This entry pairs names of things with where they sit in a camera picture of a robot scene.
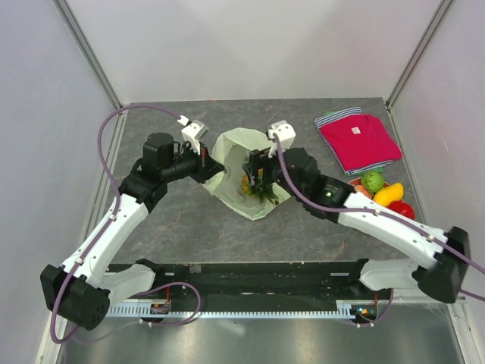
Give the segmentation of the small pineapple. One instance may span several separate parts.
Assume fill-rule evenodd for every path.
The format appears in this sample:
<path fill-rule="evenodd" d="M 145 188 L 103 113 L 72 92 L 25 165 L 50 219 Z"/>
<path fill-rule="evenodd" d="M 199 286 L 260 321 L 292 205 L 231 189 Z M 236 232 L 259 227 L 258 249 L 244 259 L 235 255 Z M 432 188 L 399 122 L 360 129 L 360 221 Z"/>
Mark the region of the small pineapple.
<path fill-rule="evenodd" d="M 273 187 L 271 185 L 263 184 L 263 176 L 263 169 L 260 168 L 258 170 L 258 180 L 253 186 L 251 186 L 249 183 L 249 178 L 245 174 L 242 177 L 239 192 L 242 196 L 250 196 L 257 199 L 260 203 L 270 202 L 274 206 L 277 206 L 280 203 L 279 198 L 274 194 Z"/>

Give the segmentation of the pale green plastic bag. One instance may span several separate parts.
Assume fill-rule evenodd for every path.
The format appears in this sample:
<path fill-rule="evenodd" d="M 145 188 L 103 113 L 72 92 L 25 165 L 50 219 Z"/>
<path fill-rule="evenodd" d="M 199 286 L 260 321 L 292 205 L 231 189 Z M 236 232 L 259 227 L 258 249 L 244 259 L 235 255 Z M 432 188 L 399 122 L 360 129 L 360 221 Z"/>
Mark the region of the pale green plastic bag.
<path fill-rule="evenodd" d="M 251 221 L 264 218 L 290 195 L 277 184 L 272 184 L 265 196 L 251 194 L 243 164 L 249 161 L 251 151 L 270 146 L 265 134 L 255 129 L 237 127 L 220 134 L 211 157 L 224 165 L 225 171 L 207 181 L 204 188 L 242 217 Z"/>

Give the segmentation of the green round fruit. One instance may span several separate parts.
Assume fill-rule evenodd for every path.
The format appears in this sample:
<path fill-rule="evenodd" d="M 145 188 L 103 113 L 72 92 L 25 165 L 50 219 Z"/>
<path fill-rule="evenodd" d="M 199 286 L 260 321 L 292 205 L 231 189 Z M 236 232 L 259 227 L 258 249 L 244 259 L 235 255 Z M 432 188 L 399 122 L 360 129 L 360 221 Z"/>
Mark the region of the green round fruit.
<path fill-rule="evenodd" d="M 361 177 L 361 185 L 371 194 L 384 187 L 385 180 L 379 171 L 368 171 Z"/>

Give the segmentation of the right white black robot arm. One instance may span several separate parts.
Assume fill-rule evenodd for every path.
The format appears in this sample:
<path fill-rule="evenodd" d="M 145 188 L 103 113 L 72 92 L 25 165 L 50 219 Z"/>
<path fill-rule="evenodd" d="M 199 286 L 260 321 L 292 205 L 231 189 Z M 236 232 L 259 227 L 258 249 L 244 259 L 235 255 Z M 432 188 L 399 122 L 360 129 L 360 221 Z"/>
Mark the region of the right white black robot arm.
<path fill-rule="evenodd" d="M 465 230 L 430 227 L 378 205 L 352 185 L 322 174 L 303 148 L 278 156 L 253 151 L 242 169 L 250 187 L 276 184 L 313 216 L 361 231 L 405 254 L 397 261 L 363 259 L 358 273 L 347 279 L 353 297 L 417 288 L 441 303 L 456 301 L 471 261 Z"/>

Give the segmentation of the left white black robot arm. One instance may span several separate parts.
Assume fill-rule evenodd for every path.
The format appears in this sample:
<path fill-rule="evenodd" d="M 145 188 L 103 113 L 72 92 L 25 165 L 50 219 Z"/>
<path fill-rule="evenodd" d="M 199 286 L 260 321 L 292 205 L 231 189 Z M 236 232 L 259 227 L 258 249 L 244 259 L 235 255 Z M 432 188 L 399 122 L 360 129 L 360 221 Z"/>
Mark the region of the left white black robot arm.
<path fill-rule="evenodd" d="M 141 158 L 116 188 L 114 201 L 96 228 L 60 266 L 47 265 L 42 270 L 42 292 L 52 315 L 90 331 L 112 306 L 127 298 L 142 292 L 150 298 L 163 295 L 166 280 L 147 262 L 110 278 L 105 271 L 133 230 L 167 194 L 169 183 L 190 177 L 203 184 L 222 171 L 224 166 L 197 140 L 178 143 L 168 133 L 149 135 Z"/>

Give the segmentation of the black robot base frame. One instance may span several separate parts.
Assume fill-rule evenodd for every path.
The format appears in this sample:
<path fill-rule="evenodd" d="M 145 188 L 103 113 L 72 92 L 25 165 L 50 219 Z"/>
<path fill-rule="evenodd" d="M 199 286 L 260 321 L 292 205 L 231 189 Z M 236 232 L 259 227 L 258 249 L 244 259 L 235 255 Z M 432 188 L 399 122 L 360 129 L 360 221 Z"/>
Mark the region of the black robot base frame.
<path fill-rule="evenodd" d="M 152 293 L 136 296 L 186 311 L 334 310 L 337 303 L 374 305 L 391 296 L 371 289 L 354 262 L 240 262 L 155 265 Z"/>

